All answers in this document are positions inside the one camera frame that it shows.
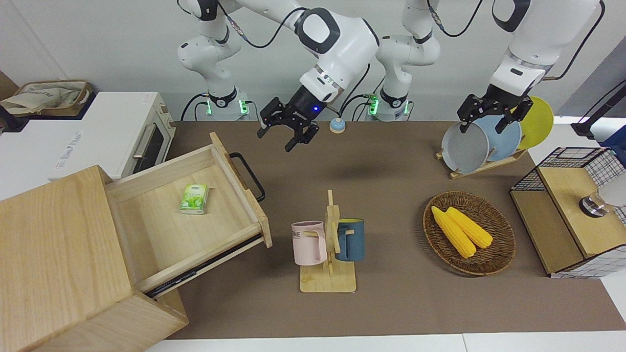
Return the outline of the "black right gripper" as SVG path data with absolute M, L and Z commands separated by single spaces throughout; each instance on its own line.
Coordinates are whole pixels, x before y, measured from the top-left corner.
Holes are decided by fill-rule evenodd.
M 279 97 L 273 97 L 259 113 L 261 127 L 257 130 L 257 137 L 263 138 L 271 127 L 289 127 L 294 131 L 293 138 L 285 145 L 289 153 L 298 143 L 311 142 L 320 129 L 314 120 L 326 106 L 327 102 L 317 99 L 304 86 L 300 86 L 286 105 Z

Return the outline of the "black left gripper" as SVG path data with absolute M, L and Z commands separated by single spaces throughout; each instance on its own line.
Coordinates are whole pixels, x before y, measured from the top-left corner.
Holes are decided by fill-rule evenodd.
M 502 118 L 494 127 L 497 134 L 502 134 L 505 128 L 513 122 L 522 122 L 534 105 L 527 94 L 516 96 L 495 84 L 490 83 L 482 97 L 468 94 L 457 110 L 460 119 L 460 132 L 466 133 L 472 122 L 487 114 L 501 114 Z

